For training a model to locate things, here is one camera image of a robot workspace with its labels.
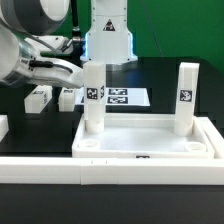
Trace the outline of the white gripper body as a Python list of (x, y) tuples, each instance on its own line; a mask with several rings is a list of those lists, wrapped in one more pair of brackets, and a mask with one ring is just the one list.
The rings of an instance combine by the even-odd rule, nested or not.
[(36, 57), (27, 65), (29, 83), (80, 89), (84, 84), (83, 70), (62, 59)]

